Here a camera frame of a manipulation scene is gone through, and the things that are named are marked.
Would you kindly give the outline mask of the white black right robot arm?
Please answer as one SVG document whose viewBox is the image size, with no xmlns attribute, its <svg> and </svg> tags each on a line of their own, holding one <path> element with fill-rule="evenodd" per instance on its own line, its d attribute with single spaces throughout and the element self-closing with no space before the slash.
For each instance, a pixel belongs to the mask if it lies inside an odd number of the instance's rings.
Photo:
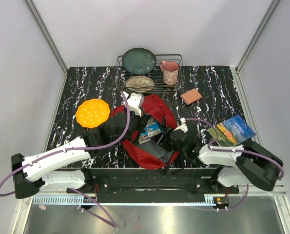
<svg viewBox="0 0 290 234">
<path fill-rule="evenodd" d="M 246 184 L 270 192 L 284 175 L 283 162 L 254 141 L 232 147 L 190 143 L 187 131 L 177 127 L 167 130 L 160 144 L 179 152 L 180 159 L 191 165 L 216 166 L 217 172 L 210 181 L 215 193 Z"/>
</svg>

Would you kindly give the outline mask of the blue Animal Farm book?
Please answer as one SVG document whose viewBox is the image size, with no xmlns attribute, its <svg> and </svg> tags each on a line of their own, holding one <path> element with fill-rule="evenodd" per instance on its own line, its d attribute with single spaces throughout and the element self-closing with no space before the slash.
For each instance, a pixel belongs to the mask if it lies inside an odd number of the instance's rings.
<svg viewBox="0 0 290 234">
<path fill-rule="evenodd" d="M 208 132 L 218 138 L 217 144 L 223 147 L 237 146 L 256 135 L 240 115 L 210 127 Z"/>
</svg>

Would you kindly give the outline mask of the blue treehouse comic book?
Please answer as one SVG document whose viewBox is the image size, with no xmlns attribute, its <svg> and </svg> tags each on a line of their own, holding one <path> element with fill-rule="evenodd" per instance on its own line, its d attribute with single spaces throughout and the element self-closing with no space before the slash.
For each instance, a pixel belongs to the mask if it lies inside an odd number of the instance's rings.
<svg viewBox="0 0 290 234">
<path fill-rule="evenodd" d="M 151 140 L 152 137 L 161 133 L 159 124 L 156 121 L 147 123 L 144 132 L 140 133 L 138 142 L 139 144 L 146 143 Z"/>
</svg>

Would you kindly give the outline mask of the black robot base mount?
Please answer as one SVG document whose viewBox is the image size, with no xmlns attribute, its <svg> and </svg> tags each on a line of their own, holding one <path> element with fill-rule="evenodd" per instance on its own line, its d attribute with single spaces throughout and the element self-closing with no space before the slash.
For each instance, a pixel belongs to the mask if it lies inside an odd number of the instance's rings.
<svg viewBox="0 0 290 234">
<path fill-rule="evenodd" d="M 83 169 L 84 182 L 78 190 L 95 194 L 99 203 L 198 203 L 205 195 L 238 194 L 237 186 L 227 189 L 214 177 L 215 168 Z"/>
</svg>

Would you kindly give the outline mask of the red backpack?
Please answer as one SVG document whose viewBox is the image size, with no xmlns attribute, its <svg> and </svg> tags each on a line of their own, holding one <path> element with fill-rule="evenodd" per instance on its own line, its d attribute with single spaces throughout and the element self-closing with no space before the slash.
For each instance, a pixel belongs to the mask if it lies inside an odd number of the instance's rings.
<svg viewBox="0 0 290 234">
<path fill-rule="evenodd" d="M 149 114 L 159 124 L 170 127 L 172 130 L 177 127 L 177 122 L 172 111 L 160 96 L 155 94 L 145 96 L 141 108 L 145 114 Z M 132 134 L 132 139 L 124 140 L 122 145 L 128 152 L 129 156 L 141 168 L 152 170 L 166 167 L 178 157 L 179 152 L 173 151 L 169 159 L 167 159 L 166 162 L 163 162 L 161 159 L 156 158 L 153 154 L 136 147 L 136 145 L 132 144 L 132 140 L 136 140 L 139 133 L 139 130 L 135 130 Z"/>
</svg>

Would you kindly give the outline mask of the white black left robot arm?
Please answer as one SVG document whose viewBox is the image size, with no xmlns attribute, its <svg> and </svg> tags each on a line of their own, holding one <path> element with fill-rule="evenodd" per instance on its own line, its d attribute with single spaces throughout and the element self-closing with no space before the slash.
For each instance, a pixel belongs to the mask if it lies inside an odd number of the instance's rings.
<svg viewBox="0 0 290 234">
<path fill-rule="evenodd" d="M 131 138 L 134 131 L 144 127 L 143 116 L 143 112 L 119 112 L 61 147 L 35 156 L 11 156 L 12 170 L 18 169 L 13 175 L 15 197 L 23 199 L 37 194 L 45 184 L 41 177 L 47 172 L 110 151 Z"/>
</svg>

